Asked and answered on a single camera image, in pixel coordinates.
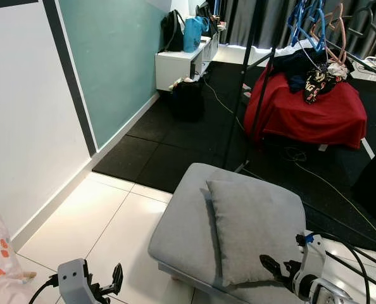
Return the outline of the grey square pillow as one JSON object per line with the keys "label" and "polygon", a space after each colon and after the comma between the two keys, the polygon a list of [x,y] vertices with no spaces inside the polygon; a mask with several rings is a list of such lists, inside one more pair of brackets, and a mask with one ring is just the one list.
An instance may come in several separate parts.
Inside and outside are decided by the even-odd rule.
{"label": "grey square pillow", "polygon": [[263,180],[209,180],[206,185],[224,286],[272,280],[261,255],[279,263],[301,260],[296,237],[306,230],[306,212],[297,194]]}

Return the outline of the grey upholstered ottoman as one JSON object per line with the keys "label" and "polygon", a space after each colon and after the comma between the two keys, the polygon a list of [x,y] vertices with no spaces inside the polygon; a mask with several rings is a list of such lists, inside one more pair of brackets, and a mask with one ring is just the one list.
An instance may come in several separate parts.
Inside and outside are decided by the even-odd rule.
{"label": "grey upholstered ottoman", "polygon": [[277,282],[264,281],[225,287],[221,280],[216,217],[209,202],[207,181],[243,182],[264,186],[281,203],[302,208],[297,194],[281,186],[213,165],[191,164],[177,185],[151,235],[148,254],[161,271],[204,292],[219,304],[302,304]]}

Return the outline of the red blanket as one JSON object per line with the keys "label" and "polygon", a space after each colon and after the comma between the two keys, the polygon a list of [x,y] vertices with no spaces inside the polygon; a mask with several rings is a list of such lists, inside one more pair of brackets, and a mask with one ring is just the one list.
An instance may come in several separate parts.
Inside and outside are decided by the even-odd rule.
{"label": "red blanket", "polygon": [[291,92],[283,73],[272,75],[267,83],[265,78],[262,73],[254,83],[242,124],[252,142],[278,134],[306,144],[361,146],[367,111],[351,84],[338,83],[308,104],[301,91]]}

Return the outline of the black fabric bag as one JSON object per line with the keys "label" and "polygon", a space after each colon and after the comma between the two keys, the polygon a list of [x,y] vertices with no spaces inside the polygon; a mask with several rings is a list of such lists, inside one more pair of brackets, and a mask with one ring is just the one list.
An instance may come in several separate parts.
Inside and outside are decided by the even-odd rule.
{"label": "black fabric bag", "polygon": [[205,113],[201,84],[190,80],[174,84],[168,107],[177,121],[198,122]]}

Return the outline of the black metal clothes rack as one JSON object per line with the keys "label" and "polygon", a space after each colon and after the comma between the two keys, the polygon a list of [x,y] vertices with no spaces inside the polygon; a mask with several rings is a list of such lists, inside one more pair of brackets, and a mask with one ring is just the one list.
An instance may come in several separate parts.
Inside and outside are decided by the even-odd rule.
{"label": "black metal clothes rack", "polygon": [[[254,84],[270,63],[270,56],[255,56],[254,28],[248,37],[245,58],[238,70],[236,88]],[[353,198],[353,186],[376,153],[376,136],[358,149],[335,146],[319,151],[311,144],[271,134],[259,144],[245,136],[225,150],[225,168],[297,191],[314,231],[335,234],[353,246],[376,251],[376,217]]]}

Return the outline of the dark clothes pile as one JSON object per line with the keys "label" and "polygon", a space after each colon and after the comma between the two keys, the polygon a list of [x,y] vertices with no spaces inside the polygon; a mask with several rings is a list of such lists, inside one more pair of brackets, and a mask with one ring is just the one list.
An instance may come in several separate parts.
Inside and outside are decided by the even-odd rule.
{"label": "dark clothes pile", "polygon": [[270,75],[281,73],[290,92],[302,92],[304,101],[311,105],[319,96],[332,91],[337,84],[350,80],[353,70],[350,61],[339,63],[327,58],[323,52],[304,48],[274,57]]}

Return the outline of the white low shelf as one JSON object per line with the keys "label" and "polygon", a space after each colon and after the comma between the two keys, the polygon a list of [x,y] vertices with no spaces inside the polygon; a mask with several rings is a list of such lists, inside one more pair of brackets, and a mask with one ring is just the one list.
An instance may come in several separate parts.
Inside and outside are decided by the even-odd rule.
{"label": "white low shelf", "polygon": [[197,81],[208,69],[219,48],[219,33],[211,37],[201,37],[201,43],[193,52],[156,53],[156,89],[170,92],[173,83],[190,78]]}

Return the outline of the pink clothes hanger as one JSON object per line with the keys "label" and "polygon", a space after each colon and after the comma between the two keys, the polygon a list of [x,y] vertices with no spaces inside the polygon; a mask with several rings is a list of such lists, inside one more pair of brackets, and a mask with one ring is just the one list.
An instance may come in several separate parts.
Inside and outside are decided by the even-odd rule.
{"label": "pink clothes hanger", "polygon": [[344,5],[339,2],[335,9],[330,12],[329,20],[327,23],[327,28],[331,29],[333,32],[338,33],[339,44],[332,39],[333,46],[339,46],[339,54],[335,57],[335,60],[342,66],[346,65],[347,51],[346,46],[348,45],[346,24],[344,22]]}

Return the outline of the blue clothes hangers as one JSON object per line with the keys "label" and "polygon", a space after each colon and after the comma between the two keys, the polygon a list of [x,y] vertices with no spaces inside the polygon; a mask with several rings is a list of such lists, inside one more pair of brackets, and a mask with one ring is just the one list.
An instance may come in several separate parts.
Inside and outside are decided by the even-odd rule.
{"label": "blue clothes hangers", "polygon": [[287,18],[289,45],[294,47],[306,40],[316,53],[327,56],[326,31],[313,27],[324,21],[326,0],[298,0]]}

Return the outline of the blue bag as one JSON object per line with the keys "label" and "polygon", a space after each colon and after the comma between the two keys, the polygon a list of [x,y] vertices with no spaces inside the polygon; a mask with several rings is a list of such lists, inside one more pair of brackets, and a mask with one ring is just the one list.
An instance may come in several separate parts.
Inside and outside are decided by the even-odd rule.
{"label": "blue bag", "polygon": [[184,25],[183,52],[191,53],[199,48],[203,32],[210,29],[209,18],[196,16],[186,18]]}

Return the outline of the dark grey curtain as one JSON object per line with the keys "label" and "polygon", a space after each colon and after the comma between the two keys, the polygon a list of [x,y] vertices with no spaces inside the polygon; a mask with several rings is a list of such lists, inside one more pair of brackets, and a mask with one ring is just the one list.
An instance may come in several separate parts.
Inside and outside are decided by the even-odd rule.
{"label": "dark grey curtain", "polygon": [[[229,23],[221,41],[232,46],[246,47],[251,28],[252,46],[269,49],[279,37],[278,46],[290,41],[287,21],[299,0],[221,0]],[[376,57],[376,0],[324,0],[322,11],[333,12],[342,5],[346,26],[346,49],[360,58]]]}

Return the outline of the black backpack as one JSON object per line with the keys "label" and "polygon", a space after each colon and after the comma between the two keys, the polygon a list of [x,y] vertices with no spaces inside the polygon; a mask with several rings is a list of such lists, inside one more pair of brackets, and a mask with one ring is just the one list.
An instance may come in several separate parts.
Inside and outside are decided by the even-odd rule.
{"label": "black backpack", "polygon": [[184,49],[184,20],[177,9],[168,12],[160,21],[162,45],[159,52],[182,52]]}

